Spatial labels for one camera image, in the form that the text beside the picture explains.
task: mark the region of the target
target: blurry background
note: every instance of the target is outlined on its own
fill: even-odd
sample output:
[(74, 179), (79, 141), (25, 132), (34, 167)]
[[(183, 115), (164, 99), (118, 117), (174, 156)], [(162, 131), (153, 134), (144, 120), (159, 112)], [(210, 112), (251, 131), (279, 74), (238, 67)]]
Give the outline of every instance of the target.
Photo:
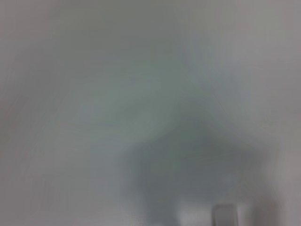
[[(139, 225), (121, 199), (119, 156), (172, 123), (176, 90), (198, 87), (200, 70), (233, 74), (252, 120), (280, 142), (281, 213), (299, 225), (300, 10), (296, 0), (2, 0), (1, 225)], [(206, 225), (209, 210), (183, 221), (196, 212)]]

